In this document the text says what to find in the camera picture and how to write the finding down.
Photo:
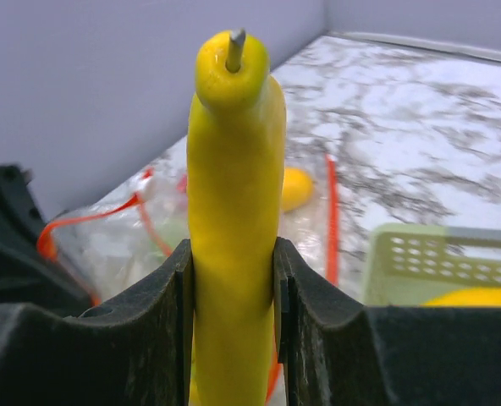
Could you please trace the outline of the clear zip bag red zipper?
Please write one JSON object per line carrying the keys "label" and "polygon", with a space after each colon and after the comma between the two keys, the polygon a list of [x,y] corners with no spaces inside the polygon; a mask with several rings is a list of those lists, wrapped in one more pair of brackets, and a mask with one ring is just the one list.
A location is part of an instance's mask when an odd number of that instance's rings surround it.
{"label": "clear zip bag red zipper", "polygon": [[[324,151],[291,151],[286,167],[307,171],[314,184],[310,201],[282,212],[279,234],[304,260],[347,294],[358,297],[361,275],[339,251],[339,184],[333,157]],[[36,242],[45,259],[75,261],[94,296],[110,299],[160,266],[189,236],[186,173],[168,174],[151,164],[105,201],[53,219]]]}

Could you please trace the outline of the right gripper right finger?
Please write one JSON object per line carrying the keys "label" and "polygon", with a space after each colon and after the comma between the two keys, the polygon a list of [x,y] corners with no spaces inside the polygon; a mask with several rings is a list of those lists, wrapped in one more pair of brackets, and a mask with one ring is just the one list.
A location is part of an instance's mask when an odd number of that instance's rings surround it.
{"label": "right gripper right finger", "polygon": [[273,254],[290,405],[501,405],[501,308],[367,307],[287,239]]}

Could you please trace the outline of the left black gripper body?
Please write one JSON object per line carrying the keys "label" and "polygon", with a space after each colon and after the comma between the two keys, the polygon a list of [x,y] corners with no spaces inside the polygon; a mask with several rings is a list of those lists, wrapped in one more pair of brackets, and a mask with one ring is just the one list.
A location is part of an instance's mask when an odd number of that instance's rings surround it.
{"label": "left black gripper body", "polygon": [[76,276],[38,253],[44,226],[21,168],[0,166],[0,303],[80,315],[94,305],[93,296]]}

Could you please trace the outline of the single yellow banana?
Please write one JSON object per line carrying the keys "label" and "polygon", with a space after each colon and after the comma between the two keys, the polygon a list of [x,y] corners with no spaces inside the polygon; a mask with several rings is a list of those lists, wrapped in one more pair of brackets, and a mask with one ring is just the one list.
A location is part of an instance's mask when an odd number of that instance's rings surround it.
{"label": "single yellow banana", "polygon": [[204,405],[266,402],[285,135],[284,94],[265,46],[244,30],[205,42],[186,146],[195,381]]}
{"label": "single yellow banana", "polygon": [[501,288],[464,288],[423,303],[428,307],[501,307]]}

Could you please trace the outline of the green plastic basket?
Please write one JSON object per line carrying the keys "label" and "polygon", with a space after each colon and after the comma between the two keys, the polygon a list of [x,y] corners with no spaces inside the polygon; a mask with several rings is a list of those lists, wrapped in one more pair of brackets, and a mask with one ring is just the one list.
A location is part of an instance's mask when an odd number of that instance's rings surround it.
{"label": "green plastic basket", "polygon": [[469,287],[501,288],[501,230],[386,223],[372,232],[361,303],[419,305]]}

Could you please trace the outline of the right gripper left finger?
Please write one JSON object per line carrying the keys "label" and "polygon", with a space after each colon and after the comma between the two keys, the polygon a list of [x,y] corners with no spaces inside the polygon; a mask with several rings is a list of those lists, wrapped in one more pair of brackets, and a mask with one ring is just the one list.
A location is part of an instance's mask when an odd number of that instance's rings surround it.
{"label": "right gripper left finger", "polygon": [[0,405],[185,405],[190,391],[190,242],[78,317],[0,304]]}

